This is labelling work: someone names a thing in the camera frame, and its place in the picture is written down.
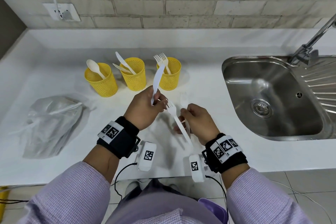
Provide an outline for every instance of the sleeve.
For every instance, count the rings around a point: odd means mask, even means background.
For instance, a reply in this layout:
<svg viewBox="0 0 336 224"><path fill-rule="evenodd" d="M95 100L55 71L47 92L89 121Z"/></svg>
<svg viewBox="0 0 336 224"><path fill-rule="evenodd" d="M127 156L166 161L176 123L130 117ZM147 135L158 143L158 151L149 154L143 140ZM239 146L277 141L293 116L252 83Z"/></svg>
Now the sleeve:
<svg viewBox="0 0 336 224"><path fill-rule="evenodd" d="M253 168L227 190L227 207L235 224L313 224L290 196Z"/></svg>
<svg viewBox="0 0 336 224"><path fill-rule="evenodd" d="M44 186L27 203L18 224L100 224L110 201L110 184L78 162Z"/></svg>

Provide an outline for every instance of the black and white square marker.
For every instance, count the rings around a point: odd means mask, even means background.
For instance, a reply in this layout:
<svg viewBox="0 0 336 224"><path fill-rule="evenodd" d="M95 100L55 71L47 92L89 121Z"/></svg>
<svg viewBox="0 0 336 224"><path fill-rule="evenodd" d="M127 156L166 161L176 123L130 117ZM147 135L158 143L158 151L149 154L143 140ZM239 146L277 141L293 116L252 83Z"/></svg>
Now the black and white square marker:
<svg viewBox="0 0 336 224"><path fill-rule="evenodd" d="M119 133L119 130L116 129L116 128L114 128L114 127L112 127L112 128L106 133L106 135L107 135L108 137L110 137L111 139L113 139L117 133Z"/></svg>
<svg viewBox="0 0 336 224"><path fill-rule="evenodd" d="M228 150L233 148L228 140L225 140L224 142L221 142L220 145L222 146L224 151L228 151Z"/></svg>
<svg viewBox="0 0 336 224"><path fill-rule="evenodd" d="M198 171L197 162L191 162L191 171Z"/></svg>
<svg viewBox="0 0 336 224"><path fill-rule="evenodd" d="M107 124L106 127L102 130L104 134L111 128L111 125Z"/></svg>
<svg viewBox="0 0 336 224"><path fill-rule="evenodd" d="M229 142L233 145L233 147L238 147L237 143L233 139L229 139Z"/></svg>
<svg viewBox="0 0 336 224"><path fill-rule="evenodd" d="M219 146L213 151L213 153L218 159L220 159L225 154Z"/></svg>
<svg viewBox="0 0 336 224"><path fill-rule="evenodd" d="M145 160L152 160L153 154L154 154L153 151L146 151L145 157L143 159L145 159Z"/></svg>

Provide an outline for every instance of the person's right hand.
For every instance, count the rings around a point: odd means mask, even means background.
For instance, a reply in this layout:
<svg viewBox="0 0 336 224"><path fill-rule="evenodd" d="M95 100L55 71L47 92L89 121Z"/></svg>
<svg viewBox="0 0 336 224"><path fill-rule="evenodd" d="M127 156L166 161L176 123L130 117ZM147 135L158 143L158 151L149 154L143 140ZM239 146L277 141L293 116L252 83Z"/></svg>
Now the person's right hand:
<svg viewBox="0 0 336 224"><path fill-rule="evenodd" d="M220 133L208 111L198 105L189 104L187 109L182 108L179 119L181 122L184 120L189 122L191 132L198 137L202 145L215 139ZM178 126L175 126L174 130L181 134Z"/></svg>

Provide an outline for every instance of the wall socket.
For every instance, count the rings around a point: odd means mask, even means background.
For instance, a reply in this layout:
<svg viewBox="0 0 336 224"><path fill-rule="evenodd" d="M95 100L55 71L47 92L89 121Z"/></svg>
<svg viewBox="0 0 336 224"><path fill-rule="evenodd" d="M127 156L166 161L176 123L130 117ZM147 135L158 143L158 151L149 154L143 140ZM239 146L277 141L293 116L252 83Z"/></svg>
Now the wall socket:
<svg viewBox="0 0 336 224"><path fill-rule="evenodd" d="M73 4L58 3L58 12L64 21L81 21ZM53 20L58 21L54 3L44 3L43 6L48 10Z"/></svg>

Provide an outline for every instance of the hand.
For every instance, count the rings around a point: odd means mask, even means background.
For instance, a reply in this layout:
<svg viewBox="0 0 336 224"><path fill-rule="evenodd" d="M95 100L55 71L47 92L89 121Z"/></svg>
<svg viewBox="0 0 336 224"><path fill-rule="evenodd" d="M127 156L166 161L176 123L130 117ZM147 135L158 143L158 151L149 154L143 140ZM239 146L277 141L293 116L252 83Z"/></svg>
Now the hand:
<svg viewBox="0 0 336 224"><path fill-rule="evenodd" d="M198 105L189 104L187 109L182 108L179 119L181 122L184 120L189 122L191 132L198 137L202 145L215 139L220 133L208 111ZM175 126L174 130L181 134L178 126Z"/></svg>
<svg viewBox="0 0 336 224"><path fill-rule="evenodd" d="M166 108L168 100L157 90L154 95L154 103L151 105L153 95L153 86L136 94L129 104L124 117L131 122L139 130L148 128L153 123L159 112L163 112Z"/></svg>

